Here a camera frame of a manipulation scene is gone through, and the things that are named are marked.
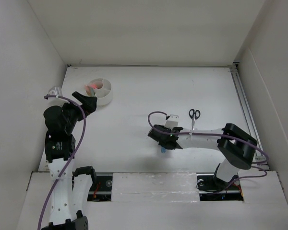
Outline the green highlighter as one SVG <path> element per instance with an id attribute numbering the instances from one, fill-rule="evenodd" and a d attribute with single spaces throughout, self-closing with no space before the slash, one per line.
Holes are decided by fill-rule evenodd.
<path id="1" fill-rule="evenodd" d="M 95 96 L 95 91 L 94 91 L 94 89 L 90 89 L 90 95 L 91 95 L 91 96 Z"/>

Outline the blue capped marker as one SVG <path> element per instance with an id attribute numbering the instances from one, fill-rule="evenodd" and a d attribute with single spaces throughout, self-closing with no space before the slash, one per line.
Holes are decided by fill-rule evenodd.
<path id="1" fill-rule="evenodd" d="M 167 152 L 167 150 L 164 147 L 161 147 L 161 153 L 165 154 Z"/>

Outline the orange highlighter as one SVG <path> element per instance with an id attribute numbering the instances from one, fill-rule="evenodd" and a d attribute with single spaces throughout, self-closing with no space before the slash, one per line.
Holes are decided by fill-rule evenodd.
<path id="1" fill-rule="evenodd" d="M 90 89 L 91 89 L 91 87 L 89 87 L 87 85 L 85 86 L 85 91 L 88 95 L 90 95 Z"/>

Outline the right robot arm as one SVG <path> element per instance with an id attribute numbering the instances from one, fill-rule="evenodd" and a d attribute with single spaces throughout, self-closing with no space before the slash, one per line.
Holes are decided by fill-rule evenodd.
<path id="1" fill-rule="evenodd" d="M 229 186 L 240 170 L 251 168 L 257 146 L 256 139 L 232 123 L 215 130 L 170 129 L 154 125 L 148 137 L 167 150 L 201 148 L 220 151 L 225 159 L 211 179 L 217 191 Z"/>

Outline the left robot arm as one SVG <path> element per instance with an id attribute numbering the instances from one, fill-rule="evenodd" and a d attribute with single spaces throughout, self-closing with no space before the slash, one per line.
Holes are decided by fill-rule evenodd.
<path id="1" fill-rule="evenodd" d="M 61 95 L 45 95 L 46 99 L 64 100 L 63 105 L 52 105 L 44 113 L 47 132 L 45 155 L 52 186 L 43 204 L 37 229 L 87 230 L 84 214 L 88 193 L 97 186 L 92 166 L 75 169 L 76 152 L 83 141 L 86 118 L 97 107 L 97 98 L 74 92 L 73 101 Z"/>

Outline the red thin pen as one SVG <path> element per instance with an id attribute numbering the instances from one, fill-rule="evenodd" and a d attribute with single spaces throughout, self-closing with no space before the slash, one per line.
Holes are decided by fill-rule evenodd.
<path id="1" fill-rule="evenodd" d="M 101 81 L 96 81 L 96 82 L 88 84 L 88 87 L 92 89 L 101 89 L 103 87 L 103 83 Z"/>

